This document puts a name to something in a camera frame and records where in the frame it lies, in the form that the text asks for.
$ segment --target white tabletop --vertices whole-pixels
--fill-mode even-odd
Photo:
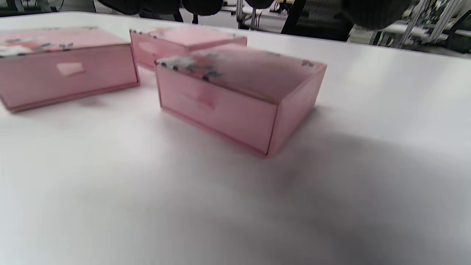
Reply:
[[[0,28],[78,25],[129,39],[182,24],[61,13]],[[0,264],[469,265],[471,60],[239,33],[329,65],[279,155],[163,113],[144,70],[140,88],[1,110]]]

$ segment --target box lid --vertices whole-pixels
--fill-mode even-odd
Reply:
[[[147,30],[131,29],[133,33],[149,35],[155,39],[167,40],[186,47],[203,43],[228,41],[235,38],[243,38],[236,34],[222,33],[216,30],[204,29],[198,26],[182,26],[173,28],[152,28]]]
[[[0,58],[129,43],[97,27],[0,31]]]
[[[326,68],[322,63],[234,44],[163,58],[155,64],[273,104]]]

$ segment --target pink storage box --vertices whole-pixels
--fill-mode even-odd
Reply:
[[[164,110],[275,154],[312,109],[325,64],[228,44],[156,62]]]
[[[247,37],[226,34],[198,26],[130,30],[132,47],[139,65],[153,70],[157,59],[183,56],[195,50],[228,43],[247,46]]]
[[[139,85],[130,43],[96,27],[0,32],[0,79],[13,112]]]

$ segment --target drawer front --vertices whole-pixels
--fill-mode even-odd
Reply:
[[[0,78],[9,108],[138,84],[130,45],[5,58]]]
[[[195,120],[266,153],[276,106],[160,66],[157,80],[163,108]]]
[[[187,53],[184,46],[169,41],[152,39],[147,35],[143,36],[137,33],[131,33],[131,42],[138,63],[152,70],[157,59]]]

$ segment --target chair leg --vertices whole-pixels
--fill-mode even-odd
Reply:
[[[183,22],[183,17],[181,16],[180,11],[178,11],[178,13],[173,14],[173,19],[177,22]]]

